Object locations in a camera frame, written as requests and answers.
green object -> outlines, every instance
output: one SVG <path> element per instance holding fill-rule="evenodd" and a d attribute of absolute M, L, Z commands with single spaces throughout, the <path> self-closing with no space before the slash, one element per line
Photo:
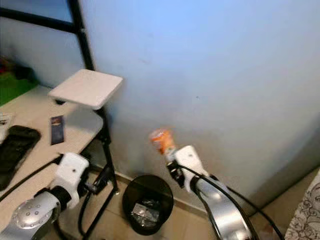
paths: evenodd
<path fill-rule="evenodd" d="M 17 79 L 11 72 L 0 74 L 0 106 L 33 89 L 35 80 Z"/>

baseboard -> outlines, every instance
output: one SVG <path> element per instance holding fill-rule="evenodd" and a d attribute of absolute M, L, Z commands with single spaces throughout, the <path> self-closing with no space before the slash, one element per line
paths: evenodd
<path fill-rule="evenodd" d="M 120 172 L 117 172 L 117 171 L 115 172 L 115 175 L 116 175 L 116 179 L 118 181 L 123 182 L 125 184 L 129 184 L 133 180 L 132 177 L 129 177 L 129 176 L 122 174 Z M 193 206 L 193 205 L 191 205 L 191 204 L 189 204 L 179 198 L 174 197 L 173 199 L 174 199 L 174 205 L 176 207 L 183 209 L 189 213 L 195 214 L 201 218 L 205 218 L 205 219 L 208 218 L 207 212 L 204 211 L 203 209 L 196 207 L 196 206 Z"/>

patterned fabric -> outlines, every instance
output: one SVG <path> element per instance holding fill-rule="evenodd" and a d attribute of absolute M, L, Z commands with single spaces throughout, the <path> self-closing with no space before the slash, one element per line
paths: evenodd
<path fill-rule="evenodd" d="M 284 238 L 320 240 L 320 171 L 304 194 Z"/>

black phone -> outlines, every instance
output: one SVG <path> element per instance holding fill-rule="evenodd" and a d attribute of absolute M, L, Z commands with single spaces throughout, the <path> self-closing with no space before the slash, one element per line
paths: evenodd
<path fill-rule="evenodd" d="M 10 184 L 40 138 L 40 132 L 26 126 L 14 125 L 8 129 L 8 135 L 0 145 L 0 191 Z"/>

black trash can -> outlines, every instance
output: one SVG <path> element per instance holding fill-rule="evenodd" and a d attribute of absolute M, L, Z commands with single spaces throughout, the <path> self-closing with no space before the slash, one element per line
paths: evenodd
<path fill-rule="evenodd" d="M 159 231 L 169 218 L 174 196 L 169 185 L 155 175 L 135 178 L 126 187 L 122 207 L 132 229 L 141 235 Z"/>

